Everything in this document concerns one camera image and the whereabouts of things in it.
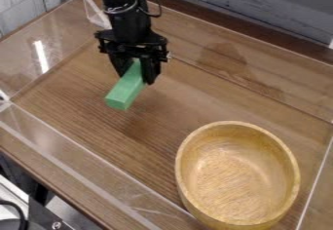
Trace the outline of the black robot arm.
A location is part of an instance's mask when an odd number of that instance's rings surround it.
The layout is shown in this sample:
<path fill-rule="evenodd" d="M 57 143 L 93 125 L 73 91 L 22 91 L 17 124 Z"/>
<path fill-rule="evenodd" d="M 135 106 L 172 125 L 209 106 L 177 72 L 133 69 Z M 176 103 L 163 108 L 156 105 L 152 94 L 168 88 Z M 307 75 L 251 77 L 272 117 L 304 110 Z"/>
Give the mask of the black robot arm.
<path fill-rule="evenodd" d="M 119 77 L 137 59 L 143 82 L 152 85 L 168 54 L 167 38 L 152 30 L 151 24 L 151 18 L 161 13 L 149 12 L 147 0 L 103 0 L 103 14 L 112 28 L 94 33 L 98 51 L 108 55 Z"/>

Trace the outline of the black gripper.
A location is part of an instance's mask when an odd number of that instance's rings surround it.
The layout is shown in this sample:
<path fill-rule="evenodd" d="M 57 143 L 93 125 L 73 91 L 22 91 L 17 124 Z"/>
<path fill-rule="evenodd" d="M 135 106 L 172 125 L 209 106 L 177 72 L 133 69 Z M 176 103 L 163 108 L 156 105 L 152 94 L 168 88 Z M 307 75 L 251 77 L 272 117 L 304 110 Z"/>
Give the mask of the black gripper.
<path fill-rule="evenodd" d="M 141 78 L 152 85 L 161 72 L 160 62 L 167 62 L 167 39 L 152 30 L 151 19 L 161 16 L 160 10 L 151 13 L 143 6 L 132 8 L 105 7 L 104 14 L 111 22 L 111 29 L 98 30 L 98 50 L 109 56 L 119 77 L 123 76 L 140 58 Z"/>

